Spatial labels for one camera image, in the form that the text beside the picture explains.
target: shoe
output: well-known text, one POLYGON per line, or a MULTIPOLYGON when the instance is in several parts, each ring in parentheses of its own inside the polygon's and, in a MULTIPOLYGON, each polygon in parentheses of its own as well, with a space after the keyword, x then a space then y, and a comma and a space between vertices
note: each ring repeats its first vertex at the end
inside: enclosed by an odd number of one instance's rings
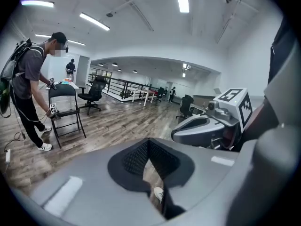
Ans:
POLYGON ((43 145, 41 147, 38 147, 39 150, 41 151, 50 151, 52 148, 51 144, 47 144, 43 142, 43 145))
POLYGON ((40 131, 40 136, 42 136, 45 132, 51 131, 52 128, 50 126, 45 126, 45 129, 43 131, 40 131))
POLYGON ((154 188, 154 194, 156 198, 159 199, 160 203, 162 203, 162 198, 163 198, 163 189, 161 187, 155 187, 154 188))

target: white ceiling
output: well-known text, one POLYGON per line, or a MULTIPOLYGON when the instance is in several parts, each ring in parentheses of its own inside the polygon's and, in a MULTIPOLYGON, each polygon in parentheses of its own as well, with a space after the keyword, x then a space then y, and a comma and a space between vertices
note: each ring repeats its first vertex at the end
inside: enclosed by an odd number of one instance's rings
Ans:
POLYGON ((27 17, 26 23, 19 23, 26 36, 35 33, 51 35, 62 31, 67 38, 95 47, 108 40, 120 38, 124 34, 152 33, 170 37, 186 35, 216 43, 222 28, 234 14, 218 46, 228 48, 236 37, 247 27, 261 9, 262 0, 235 0, 226 4, 223 0, 190 0, 190 12, 179 12, 177 0, 133 0, 140 14, 126 4, 126 0, 45 0, 55 3, 55 8, 28 6, 19 8, 27 17), (113 17, 106 16, 113 11, 113 17), (86 13, 111 28, 106 32, 79 17, 86 13))
MULTIPOLYGON (((148 77, 160 78, 169 81, 171 78, 182 78, 183 63, 161 60, 154 58, 138 58, 138 57, 119 57, 103 60, 92 61, 92 65, 103 63, 101 68, 122 72, 132 73, 137 70, 138 74, 148 77), (117 63, 118 67, 112 66, 112 63, 117 63)), ((185 70, 186 80, 200 80, 207 76, 210 72, 196 66, 191 66, 190 70, 185 70)))

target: gray t-shirt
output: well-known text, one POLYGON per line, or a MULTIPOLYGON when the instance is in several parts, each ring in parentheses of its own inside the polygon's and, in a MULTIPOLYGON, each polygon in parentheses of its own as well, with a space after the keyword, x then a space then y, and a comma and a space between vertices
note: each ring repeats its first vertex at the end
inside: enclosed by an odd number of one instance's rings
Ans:
MULTIPOLYGON (((39 44, 45 51, 45 45, 39 44)), ((18 62, 18 72, 25 72, 13 79, 14 93, 20 99, 29 99, 32 96, 30 81, 40 80, 40 70, 46 57, 37 50, 27 50, 18 62)))

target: black railing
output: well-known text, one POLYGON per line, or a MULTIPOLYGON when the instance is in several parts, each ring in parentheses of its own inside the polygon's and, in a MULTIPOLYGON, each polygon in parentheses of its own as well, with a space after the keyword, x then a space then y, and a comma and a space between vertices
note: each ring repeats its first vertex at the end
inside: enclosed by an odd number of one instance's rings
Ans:
MULTIPOLYGON (((89 74, 88 75, 88 83, 93 83, 96 74, 89 74)), ((107 84, 104 88, 105 91, 113 93, 115 95, 120 96, 120 99, 130 98, 134 94, 134 89, 149 89, 148 85, 139 84, 132 81, 125 81, 121 79, 115 79, 111 77, 105 77, 107 80, 107 84)), ((152 91, 158 91, 158 88, 151 87, 152 91)))

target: backpack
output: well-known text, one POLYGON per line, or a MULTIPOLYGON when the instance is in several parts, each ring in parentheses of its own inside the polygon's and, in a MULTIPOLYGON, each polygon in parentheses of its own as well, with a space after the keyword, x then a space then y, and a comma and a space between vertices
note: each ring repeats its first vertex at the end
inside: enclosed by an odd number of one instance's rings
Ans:
POLYGON ((3 114, 6 112, 9 106, 10 101, 10 93, 9 93, 9 86, 11 83, 11 80, 19 76, 22 73, 18 73, 17 71, 17 64, 21 56, 29 49, 29 47, 32 45, 32 42, 30 39, 27 39, 26 42, 21 41, 20 45, 17 44, 17 47, 15 48, 15 51, 12 53, 8 61, 6 62, 1 74, 0 74, 0 114, 3 116, 3 114))

